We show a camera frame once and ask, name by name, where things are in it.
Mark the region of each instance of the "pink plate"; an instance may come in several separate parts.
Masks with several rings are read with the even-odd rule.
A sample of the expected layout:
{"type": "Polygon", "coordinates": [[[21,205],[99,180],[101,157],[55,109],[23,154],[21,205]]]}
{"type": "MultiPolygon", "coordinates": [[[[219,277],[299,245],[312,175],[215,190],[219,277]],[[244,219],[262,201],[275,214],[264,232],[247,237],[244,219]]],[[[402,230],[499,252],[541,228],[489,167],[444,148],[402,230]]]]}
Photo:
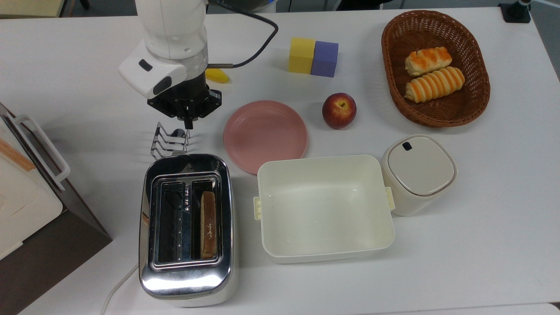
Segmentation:
{"type": "Polygon", "coordinates": [[[307,146],[307,129],[288,105],[254,101],[238,109],[227,121],[223,144],[235,164],[256,174],[268,161],[301,158],[307,146]]]}

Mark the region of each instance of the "yellow cube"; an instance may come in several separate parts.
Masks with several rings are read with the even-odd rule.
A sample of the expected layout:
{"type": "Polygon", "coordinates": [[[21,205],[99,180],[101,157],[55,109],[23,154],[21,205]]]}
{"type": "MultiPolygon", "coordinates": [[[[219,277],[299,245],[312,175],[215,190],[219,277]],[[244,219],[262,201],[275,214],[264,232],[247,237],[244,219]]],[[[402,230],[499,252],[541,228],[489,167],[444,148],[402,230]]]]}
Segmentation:
{"type": "Polygon", "coordinates": [[[311,74],[313,54],[315,53],[315,40],[292,37],[290,45],[290,62],[288,71],[311,74]]]}

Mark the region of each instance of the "bread roll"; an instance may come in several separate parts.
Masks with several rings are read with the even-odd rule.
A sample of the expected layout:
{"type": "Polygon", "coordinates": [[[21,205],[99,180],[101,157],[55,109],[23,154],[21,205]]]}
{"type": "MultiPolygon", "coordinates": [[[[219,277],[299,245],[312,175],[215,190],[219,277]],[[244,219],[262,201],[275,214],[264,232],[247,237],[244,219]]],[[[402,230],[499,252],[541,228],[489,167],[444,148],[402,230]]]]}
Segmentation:
{"type": "Polygon", "coordinates": [[[445,47],[427,48],[411,52],[404,60],[404,69],[410,76],[418,77],[449,66],[451,55],[445,47]]]}
{"type": "Polygon", "coordinates": [[[465,84],[465,77],[461,70],[447,67],[407,83],[404,97],[415,103],[429,101],[458,91],[463,84],[465,84]]]}
{"type": "Polygon", "coordinates": [[[200,257],[214,257],[216,248],[216,196],[205,191],[200,200],[200,257]]]}

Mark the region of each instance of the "black cable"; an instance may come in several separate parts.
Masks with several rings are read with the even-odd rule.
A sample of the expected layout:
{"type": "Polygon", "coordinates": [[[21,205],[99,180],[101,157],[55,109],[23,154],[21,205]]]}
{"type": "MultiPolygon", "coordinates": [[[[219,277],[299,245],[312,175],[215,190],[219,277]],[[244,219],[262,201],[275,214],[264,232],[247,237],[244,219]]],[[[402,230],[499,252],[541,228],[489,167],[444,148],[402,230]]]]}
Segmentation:
{"type": "Polygon", "coordinates": [[[264,44],[260,47],[260,49],[254,54],[252,55],[249,59],[238,63],[238,64],[232,64],[232,63],[210,63],[208,64],[208,68],[239,68],[242,67],[246,64],[248,64],[249,62],[253,61],[256,57],[258,57],[258,55],[260,55],[261,52],[263,52],[263,50],[267,47],[268,43],[270,43],[270,41],[272,40],[272,38],[276,35],[276,33],[278,32],[278,25],[276,25],[276,23],[274,23],[273,21],[262,17],[260,15],[256,15],[254,13],[250,13],[235,7],[231,7],[225,3],[223,3],[220,0],[212,0],[215,4],[221,6],[222,8],[229,10],[231,12],[235,12],[235,13],[239,13],[239,14],[243,14],[252,18],[255,18],[259,21],[263,21],[267,24],[270,24],[273,28],[274,31],[272,32],[272,34],[270,34],[270,36],[268,36],[267,40],[264,42],[264,44]]]}

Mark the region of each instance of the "wicker basket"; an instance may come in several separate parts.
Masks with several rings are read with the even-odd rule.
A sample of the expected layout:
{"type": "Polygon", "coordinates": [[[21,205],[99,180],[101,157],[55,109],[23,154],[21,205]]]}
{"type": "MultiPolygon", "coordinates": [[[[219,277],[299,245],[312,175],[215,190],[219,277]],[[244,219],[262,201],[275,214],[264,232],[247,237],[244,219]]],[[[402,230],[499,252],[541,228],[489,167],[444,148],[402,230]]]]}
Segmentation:
{"type": "Polygon", "coordinates": [[[452,17],[426,10],[402,13],[385,27],[381,47],[391,97],[409,120],[428,127],[453,127],[475,120],[485,110],[490,82],[480,48],[473,34],[452,17]],[[416,104],[403,96],[413,79],[404,69],[404,60],[413,51],[434,47],[447,48],[451,66],[461,69],[465,84],[451,95],[416,104]]]}

